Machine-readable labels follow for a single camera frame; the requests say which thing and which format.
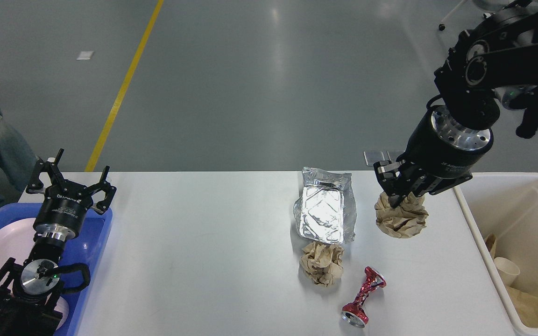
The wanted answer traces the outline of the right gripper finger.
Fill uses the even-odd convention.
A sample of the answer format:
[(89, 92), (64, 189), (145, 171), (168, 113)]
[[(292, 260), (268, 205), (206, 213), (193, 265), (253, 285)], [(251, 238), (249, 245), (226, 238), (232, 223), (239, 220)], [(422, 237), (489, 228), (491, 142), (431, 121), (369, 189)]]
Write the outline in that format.
[(434, 175), (421, 175), (418, 179), (418, 185), (414, 187), (414, 196), (424, 196), (425, 194), (436, 195), (443, 191), (452, 189), (462, 183), (468, 182), (473, 178), (472, 174), (464, 174), (457, 178), (443, 179)]
[(390, 207), (397, 208), (412, 193), (414, 179), (410, 162), (377, 161), (373, 168), (380, 187), (388, 196)]

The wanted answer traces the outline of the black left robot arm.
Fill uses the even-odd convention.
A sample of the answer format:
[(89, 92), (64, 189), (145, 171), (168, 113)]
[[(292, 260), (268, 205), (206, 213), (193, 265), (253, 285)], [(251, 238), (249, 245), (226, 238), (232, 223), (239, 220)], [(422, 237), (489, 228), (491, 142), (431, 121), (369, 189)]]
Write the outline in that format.
[(43, 194), (33, 223), (34, 246), (22, 264), (8, 258), (0, 268), (0, 336), (51, 336), (62, 319), (55, 309), (62, 295), (83, 291), (91, 281), (87, 264), (60, 264), (66, 243), (78, 238), (91, 209), (99, 215), (111, 206), (116, 187), (107, 180), (86, 186), (64, 178), (58, 164), (38, 159), (26, 193)]

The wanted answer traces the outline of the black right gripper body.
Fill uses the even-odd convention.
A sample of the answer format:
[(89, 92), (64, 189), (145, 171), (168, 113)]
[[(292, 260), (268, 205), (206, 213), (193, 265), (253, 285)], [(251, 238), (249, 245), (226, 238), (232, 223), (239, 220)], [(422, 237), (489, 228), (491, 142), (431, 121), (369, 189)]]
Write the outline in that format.
[(409, 138), (404, 160), (410, 162), (412, 178), (421, 175), (451, 179), (470, 170), (491, 148), (491, 128), (474, 130), (453, 119), (446, 105), (427, 108), (425, 115)]

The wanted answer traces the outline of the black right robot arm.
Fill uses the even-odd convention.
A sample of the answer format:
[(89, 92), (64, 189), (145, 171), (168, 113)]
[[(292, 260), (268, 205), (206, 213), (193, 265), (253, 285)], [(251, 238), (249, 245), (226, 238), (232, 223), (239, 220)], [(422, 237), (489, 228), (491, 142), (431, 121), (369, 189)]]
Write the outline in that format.
[(517, 136), (538, 130), (538, 10), (515, 0), (462, 31), (435, 70), (438, 95), (397, 159), (374, 162), (376, 179), (397, 208), (408, 196), (439, 194), (472, 178), (493, 146), (499, 103), (524, 112)]

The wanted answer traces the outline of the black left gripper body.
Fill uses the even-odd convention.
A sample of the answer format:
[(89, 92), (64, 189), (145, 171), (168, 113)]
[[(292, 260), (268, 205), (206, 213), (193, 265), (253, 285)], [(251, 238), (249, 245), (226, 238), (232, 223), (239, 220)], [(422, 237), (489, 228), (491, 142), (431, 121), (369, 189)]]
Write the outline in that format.
[(36, 233), (45, 236), (57, 232), (62, 240), (78, 238), (83, 228), (92, 196), (72, 198), (70, 196), (45, 196), (33, 223)]

